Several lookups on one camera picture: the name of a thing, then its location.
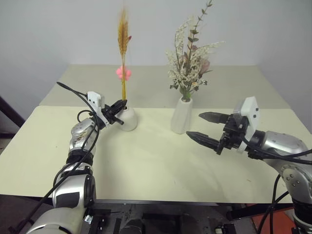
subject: white vase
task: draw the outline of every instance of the white vase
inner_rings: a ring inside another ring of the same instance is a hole
[[[192,99],[189,102],[183,102],[182,98],[179,99],[171,119],[171,130],[173,132],[182,134],[190,129],[192,105]]]
[[[137,127],[137,115],[131,107],[127,107],[127,109],[120,111],[116,117],[124,122],[123,125],[119,124],[119,127],[124,131],[132,131]]]

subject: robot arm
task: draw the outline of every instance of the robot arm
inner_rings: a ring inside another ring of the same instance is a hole
[[[199,116],[209,122],[225,124],[221,139],[212,139],[198,132],[187,132],[187,135],[218,155],[224,147],[236,148],[238,152],[246,151],[250,158],[263,160],[276,169],[292,197],[298,230],[304,234],[312,233],[312,154],[287,157],[307,151],[306,145],[291,135],[256,130],[260,114],[254,97],[245,99],[231,115],[207,112]]]
[[[27,234],[79,234],[83,217],[96,199],[95,179],[93,177],[93,156],[96,131],[114,122],[123,124],[115,115],[124,109],[127,100],[119,100],[112,106],[105,105],[104,98],[95,92],[88,92],[87,100],[96,115],[77,123],[71,130],[72,138],[66,165],[58,172],[54,184],[88,154],[71,175],[59,185],[52,194],[54,208],[45,212],[28,230]]]

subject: flower arrangement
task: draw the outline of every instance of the flower arrangement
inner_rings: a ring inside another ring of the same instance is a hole
[[[198,16],[197,23],[194,25],[193,20],[188,19],[182,24],[175,32],[175,51],[168,51],[170,71],[168,77],[172,79],[173,84],[170,89],[178,89],[183,95],[182,101],[190,101],[191,94],[198,91],[199,85],[207,85],[207,80],[202,78],[203,74],[211,72],[209,70],[210,62],[208,54],[211,53],[210,49],[218,46],[218,43],[204,45],[197,47],[195,42],[199,39],[196,35],[199,33],[197,28],[199,23],[203,20],[209,7],[212,6],[212,0],[206,4],[205,9],[201,9],[201,16]],[[187,37],[187,50],[184,51],[184,37],[185,29],[189,28],[189,35]]]
[[[121,55],[122,65],[116,70],[116,74],[119,79],[121,79],[121,88],[122,88],[122,100],[126,100],[126,81],[129,80],[131,76],[131,71],[127,70],[125,67],[125,57],[127,52],[128,42],[130,41],[131,36],[128,36],[128,19],[127,12],[125,8],[122,9],[121,17],[119,20],[118,26],[118,45]]]

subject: pink flower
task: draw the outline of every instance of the pink flower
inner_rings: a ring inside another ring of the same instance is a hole
[[[207,72],[209,69],[209,66],[210,66],[210,62],[207,59],[202,59],[202,64],[201,64],[201,69],[200,69],[199,74],[202,75],[205,72]]]
[[[117,70],[116,70],[116,74],[118,75],[119,79],[122,79],[122,66],[120,66]],[[127,70],[127,68],[125,67],[125,80],[128,81],[130,76],[131,76],[132,72],[130,70]]]

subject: table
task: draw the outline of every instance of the table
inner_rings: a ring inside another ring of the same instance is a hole
[[[85,107],[39,106],[0,155],[0,194],[43,196],[64,165],[76,114]],[[221,156],[170,131],[173,109],[135,108],[138,127],[102,130],[94,158],[97,198],[144,201],[270,203],[277,172],[246,153]],[[219,139],[221,124],[193,109],[191,131]],[[292,134],[311,148],[311,134],[290,109],[262,109],[259,130]],[[277,194],[286,190],[280,182]],[[287,196],[282,203],[291,203]]]
[[[121,98],[120,81],[113,65],[70,65],[61,82],[81,91],[105,95],[106,103]],[[167,66],[131,66],[127,82],[128,105],[138,108],[175,108],[181,97],[170,90]],[[204,75],[208,85],[202,85],[192,97],[193,108],[233,109],[239,100],[255,96],[262,109],[290,109],[289,105],[265,79],[256,66],[213,66]],[[40,105],[83,106],[84,103],[67,90],[55,85]]]

